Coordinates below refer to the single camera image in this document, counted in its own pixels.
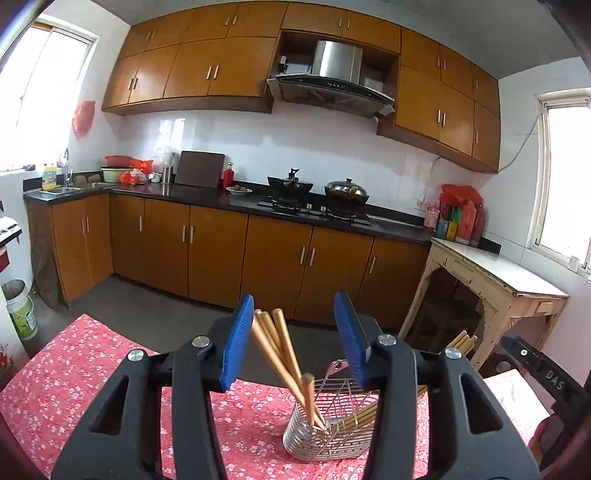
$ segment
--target range hood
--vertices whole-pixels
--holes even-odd
[[[276,100],[305,103],[365,117],[393,113],[394,99],[360,85],[363,50],[345,43],[321,40],[311,69],[281,73],[267,84]]]

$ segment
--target yellow detergent bottle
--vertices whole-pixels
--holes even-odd
[[[41,189],[53,190],[57,185],[57,164],[43,164],[43,173],[41,175]]]

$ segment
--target metal utensil holder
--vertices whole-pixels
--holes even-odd
[[[303,462],[342,460],[356,458],[369,449],[374,423],[361,426],[356,413],[376,401],[378,393],[361,390],[352,378],[331,378],[348,366],[347,360],[334,361],[324,378],[314,383],[316,407],[324,417],[326,430],[309,425],[306,409],[295,403],[283,434],[283,446],[293,458]]]

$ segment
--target gray floor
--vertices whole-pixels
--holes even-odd
[[[37,296],[34,301],[39,332],[25,345],[30,355],[37,353],[83,313],[147,348],[168,352],[207,333],[216,319],[230,312],[168,295],[115,275],[95,285],[70,308],[60,306],[52,310]],[[333,360],[343,358],[336,329],[289,322],[289,330],[303,372],[311,372],[316,378],[323,377]],[[239,377],[281,385],[252,341],[248,342]]]

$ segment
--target brown cutting board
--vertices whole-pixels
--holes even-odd
[[[175,183],[216,189],[222,176],[226,156],[223,153],[184,150],[178,161]]]

